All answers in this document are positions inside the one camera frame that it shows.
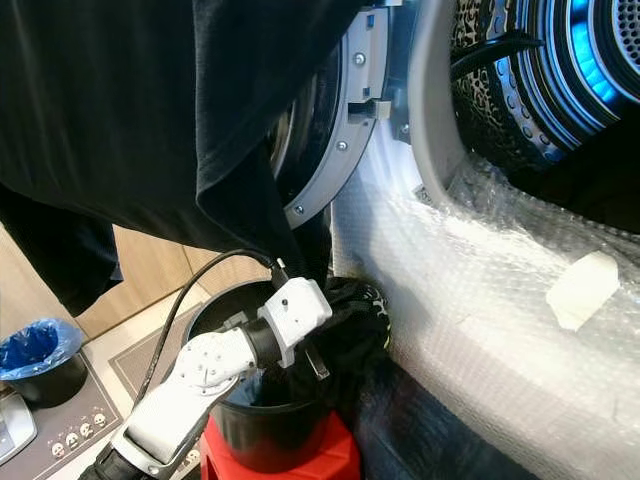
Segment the red stool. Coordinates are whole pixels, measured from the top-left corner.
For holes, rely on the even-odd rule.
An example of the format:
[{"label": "red stool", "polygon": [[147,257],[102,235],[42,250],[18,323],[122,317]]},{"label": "red stool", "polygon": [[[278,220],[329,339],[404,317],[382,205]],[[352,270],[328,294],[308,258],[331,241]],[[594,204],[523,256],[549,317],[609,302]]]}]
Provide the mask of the red stool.
[{"label": "red stool", "polygon": [[360,453],[351,433],[335,413],[318,454],[304,465],[282,473],[259,473],[233,459],[209,418],[200,440],[202,480],[360,480]]}]

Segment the power cord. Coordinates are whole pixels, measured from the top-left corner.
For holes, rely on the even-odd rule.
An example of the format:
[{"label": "power cord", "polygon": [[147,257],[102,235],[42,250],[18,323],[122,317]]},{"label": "power cord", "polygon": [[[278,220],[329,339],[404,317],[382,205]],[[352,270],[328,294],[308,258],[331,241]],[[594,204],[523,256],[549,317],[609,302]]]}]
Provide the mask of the power cord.
[{"label": "power cord", "polygon": [[282,281],[282,276],[286,278],[286,274],[284,273],[284,263],[282,260],[275,261],[268,255],[259,252],[257,250],[250,249],[238,249],[231,250],[229,252],[222,253],[218,255],[216,258],[208,262],[205,266],[203,266],[200,270],[198,270],[193,277],[189,279],[187,283],[185,283],[184,287],[180,290],[180,294],[178,298],[173,302],[173,306],[171,307],[171,311],[169,315],[167,315],[167,319],[164,322],[164,326],[162,327],[162,331],[160,332],[160,338],[158,338],[158,343],[156,344],[156,349],[153,352],[153,357],[151,358],[151,362],[149,363],[149,367],[147,368],[147,373],[142,381],[142,385],[140,385],[140,390],[138,391],[138,396],[134,402],[134,406],[140,403],[147,393],[149,389],[149,384],[151,383],[151,378],[153,377],[154,372],[156,371],[156,367],[158,365],[158,360],[160,359],[160,354],[162,353],[162,349],[164,348],[164,344],[167,341],[167,337],[169,336],[169,331],[171,330],[171,326],[173,325],[173,321],[176,318],[176,314],[178,313],[178,309],[184,300],[184,297],[187,296],[189,290],[196,284],[196,282],[202,277],[205,273],[211,270],[213,267],[223,262],[224,260],[235,257],[235,256],[243,256],[250,257],[254,260],[257,260],[262,266],[271,270],[271,275],[273,280]]}]

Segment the screw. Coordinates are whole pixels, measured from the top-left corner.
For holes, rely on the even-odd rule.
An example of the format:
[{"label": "screw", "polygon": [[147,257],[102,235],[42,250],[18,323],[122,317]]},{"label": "screw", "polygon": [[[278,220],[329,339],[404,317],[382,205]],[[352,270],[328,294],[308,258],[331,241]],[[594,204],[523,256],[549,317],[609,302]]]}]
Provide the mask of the screw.
[{"label": "screw", "polygon": [[356,65],[362,66],[365,63],[367,63],[367,57],[365,56],[364,53],[358,52],[353,56],[353,63],[355,63]]}]

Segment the bubble wrap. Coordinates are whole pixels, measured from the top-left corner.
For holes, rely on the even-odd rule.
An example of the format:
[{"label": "bubble wrap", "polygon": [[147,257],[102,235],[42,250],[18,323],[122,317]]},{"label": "bubble wrap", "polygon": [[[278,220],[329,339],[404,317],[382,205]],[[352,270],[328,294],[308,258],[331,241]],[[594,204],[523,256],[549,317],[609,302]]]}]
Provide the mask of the bubble wrap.
[{"label": "bubble wrap", "polygon": [[[437,210],[414,194],[420,180],[410,149],[377,127],[333,204],[336,275],[382,288],[394,360],[531,472],[639,478],[637,237],[540,202],[472,164],[451,185],[461,206]],[[563,330],[545,295],[598,250],[618,262],[621,287],[577,332]]]}]

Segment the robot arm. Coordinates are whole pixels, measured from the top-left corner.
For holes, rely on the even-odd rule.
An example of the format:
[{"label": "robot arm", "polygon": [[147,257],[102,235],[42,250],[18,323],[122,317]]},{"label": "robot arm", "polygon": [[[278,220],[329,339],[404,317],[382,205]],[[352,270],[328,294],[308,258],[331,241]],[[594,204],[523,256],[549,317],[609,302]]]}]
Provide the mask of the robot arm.
[{"label": "robot arm", "polygon": [[171,375],[134,408],[81,480],[168,479],[239,375],[274,359],[292,365],[295,346],[331,314],[316,282],[293,278],[258,310],[257,320],[193,338]]}]

